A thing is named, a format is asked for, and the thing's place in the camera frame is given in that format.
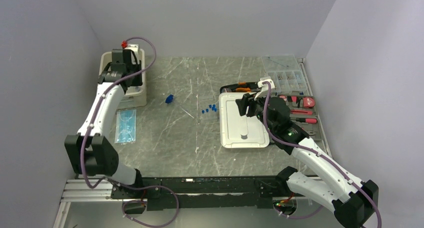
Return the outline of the beige plastic bin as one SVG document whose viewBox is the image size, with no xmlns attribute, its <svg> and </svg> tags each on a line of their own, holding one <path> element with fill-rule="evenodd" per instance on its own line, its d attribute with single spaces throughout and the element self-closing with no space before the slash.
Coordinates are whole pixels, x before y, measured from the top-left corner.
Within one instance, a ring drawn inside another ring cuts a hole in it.
<svg viewBox="0 0 424 228">
<path fill-rule="evenodd" d="M 118 80 L 126 75 L 126 67 L 123 61 L 124 49 L 113 49 L 112 51 L 105 52 L 100 58 L 99 76 L 106 77 L 111 82 Z M 141 70 L 145 68 L 145 52 L 139 48 L 138 58 L 141 61 Z M 147 85 L 146 75 L 142 73 L 141 86 L 128 86 L 126 85 L 126 92 L 118 105 L 118 109 L 132 109 L 142 107 L 147 104 Z"/>
</svg>

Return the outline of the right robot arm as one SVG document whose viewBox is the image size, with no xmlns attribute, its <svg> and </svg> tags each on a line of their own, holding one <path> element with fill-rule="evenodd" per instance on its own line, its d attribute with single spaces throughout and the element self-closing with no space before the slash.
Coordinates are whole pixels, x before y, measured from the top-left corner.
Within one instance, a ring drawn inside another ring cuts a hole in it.
<svg viewBox="0 0 424 228">
<path fill-rule="evenodd" d="M 317 181 L 287 166 L 276 176 L 275 188 L 280 195 L 292 192 L 313 200 L 331 211 L 345 228 L 362 228 L 372 215 L 377 217 L 377 227 L 382 227 L 378 185 L 372 180 L 363 181 L 326 154 L 291 120 L 291 110 L 283 99 L 269 95 L 256 98 L 253 93 L 245 93 L 235 103 L 241 116 L 257 118 L 281 150 L 321 179 Z"/>
</svg>

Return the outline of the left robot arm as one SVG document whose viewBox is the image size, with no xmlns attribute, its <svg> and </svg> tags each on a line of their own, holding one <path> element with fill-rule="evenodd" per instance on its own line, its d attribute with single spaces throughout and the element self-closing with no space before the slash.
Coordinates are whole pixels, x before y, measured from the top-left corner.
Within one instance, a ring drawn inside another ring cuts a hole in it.
<svg viewBox="0 0 424 228">
<path fill-rule="evenodd" d="M 97 184 L 89 176 L 103 176 L 124 186 L 131 198 L 144 191 L 140 171 L 123 164 L 109 141 L 116 111 L 127 93 L 143 86 L 144 51 L 136 44 L 105 52 L 98 72 L 96 96 L 82 126 L 75 134 L 67 135 L 64 147 L 71 167 L 82 175 L 88 187 Z"/>
</svg>

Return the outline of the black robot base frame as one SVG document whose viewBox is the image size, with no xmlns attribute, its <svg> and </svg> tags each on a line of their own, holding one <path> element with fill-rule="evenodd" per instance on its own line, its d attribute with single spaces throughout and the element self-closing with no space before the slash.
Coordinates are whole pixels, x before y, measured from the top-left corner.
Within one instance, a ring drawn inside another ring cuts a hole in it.
<svg viewBox="0 0 424 228">
<path fill-rule="evenodd" d="M 112 199 L 144 202 L 147 211 L 292 204 L 299 195 L 277 175 L 143 177 L 140 184 L 112 181 Z"/>
</svg>

